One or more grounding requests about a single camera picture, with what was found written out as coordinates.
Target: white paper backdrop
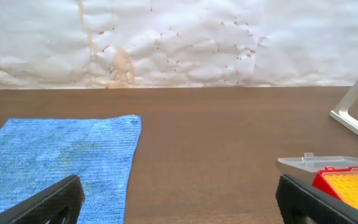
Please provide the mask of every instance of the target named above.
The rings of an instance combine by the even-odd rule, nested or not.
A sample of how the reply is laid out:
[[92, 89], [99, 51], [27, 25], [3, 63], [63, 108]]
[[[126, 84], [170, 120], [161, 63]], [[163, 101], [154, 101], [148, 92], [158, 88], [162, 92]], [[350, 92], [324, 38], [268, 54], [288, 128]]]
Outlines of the white paper backdrop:
[[0, 88], [357, 78], [358, 1], [0, 0]]

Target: clear plastic lid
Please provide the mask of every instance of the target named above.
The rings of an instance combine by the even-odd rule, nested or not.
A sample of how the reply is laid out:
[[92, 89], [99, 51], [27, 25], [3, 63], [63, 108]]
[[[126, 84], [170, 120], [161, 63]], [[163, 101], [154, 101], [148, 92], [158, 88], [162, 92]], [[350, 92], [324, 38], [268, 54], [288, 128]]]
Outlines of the clear plastic lid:
[[278, 161], [309, 172], [317, 172], [323, 170], [327, 166], [332, 166], [335, 169], [358, 166], [358, 158], [356, 157], [314, 156], [312, 152], [305, 153], [304, 157], [278, 158]]

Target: blue cloth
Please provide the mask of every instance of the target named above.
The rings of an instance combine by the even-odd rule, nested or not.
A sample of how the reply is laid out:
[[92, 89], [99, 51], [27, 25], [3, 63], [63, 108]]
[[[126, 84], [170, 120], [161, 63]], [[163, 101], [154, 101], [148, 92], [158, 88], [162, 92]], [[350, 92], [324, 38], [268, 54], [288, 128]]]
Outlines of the blue cloth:
[[0, 129], [0, 212], [63, 178], [80, 176], [78, 223], [124, 223], [140, 116], [9, 119]]

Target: table surface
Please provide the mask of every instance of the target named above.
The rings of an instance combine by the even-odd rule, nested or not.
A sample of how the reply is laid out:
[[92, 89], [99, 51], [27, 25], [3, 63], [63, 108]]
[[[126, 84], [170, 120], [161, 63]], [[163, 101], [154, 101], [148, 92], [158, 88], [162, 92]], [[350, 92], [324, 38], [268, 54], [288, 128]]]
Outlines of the table surface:
[[358, 157], [358, 136], [329, 117], [348, 89], [0, 90], [0, 128], [9, 117], [142, 115], [125, 223], [282, 223], [279, 177], [314, 174], [278, 157]]

